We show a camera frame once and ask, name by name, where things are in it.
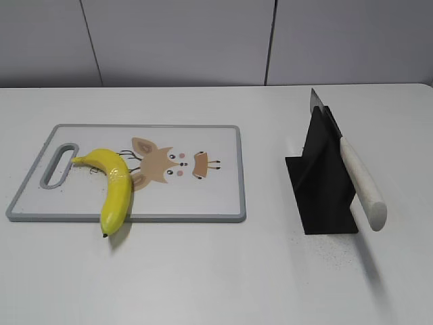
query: cutting board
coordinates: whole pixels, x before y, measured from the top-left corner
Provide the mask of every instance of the cutting board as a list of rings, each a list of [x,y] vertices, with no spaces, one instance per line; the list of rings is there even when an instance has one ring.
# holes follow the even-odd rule
[[[58,125],[6,211],[9,219],[99,221],[106,176],[70,163],[71,157],[96,148],[111,149],[128,164],[135,182],[130,221],[240,222],[246,218],[236,126]],[[144,164],[146,159],[157,163]]]

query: white wall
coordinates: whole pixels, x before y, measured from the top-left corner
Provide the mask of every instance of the white wall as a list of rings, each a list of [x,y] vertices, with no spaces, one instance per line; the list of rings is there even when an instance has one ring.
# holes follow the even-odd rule
[[[83,0],[104,86],[263,85],[272,0]]]
[[[0,1],[0,87],[100,85],[78,0]]]
[[[432,12],[432,0],[279,0],[268,84],[430,84]]]

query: knife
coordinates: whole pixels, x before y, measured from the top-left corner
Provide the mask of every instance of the knife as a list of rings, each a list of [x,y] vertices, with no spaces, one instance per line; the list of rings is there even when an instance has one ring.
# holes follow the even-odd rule
[[[334,137],[337,137],[340,144],[340,155],[344,166],[352,180],[353,186],[357,191],[359,200],[367,216],[370,227],[375,232],[381,230],[386,223],[387,208],[380,194],[380,191],[373,178],[371,177],[367,167],[363,164],[355,150],[349,144],[347,139],[343,137],[337,122],[332,116],[328,106],[323,105],[316,91],[311,88],[310,97],[310,113],[313,113],[313,108],[319,107],[322,115],[328,118],[334,130]]]

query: banana stem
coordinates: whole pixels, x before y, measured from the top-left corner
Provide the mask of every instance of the banana stem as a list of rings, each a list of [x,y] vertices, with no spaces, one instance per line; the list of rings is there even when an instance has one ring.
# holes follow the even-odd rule
[[[75,158],[72,158],[70,161],[74,164],[83,164],[84,163],[84,157],[75,157]]]

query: cutting board handle hole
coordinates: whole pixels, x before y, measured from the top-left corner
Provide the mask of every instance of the cutting board handle hole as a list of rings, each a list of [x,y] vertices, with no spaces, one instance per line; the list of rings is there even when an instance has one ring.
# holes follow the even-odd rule
[[[62,144],[54,152],[41,178],[40,185],[46,190],[61,186],[69,173],[72,163],[70,160],[78,152],[77,144]]]

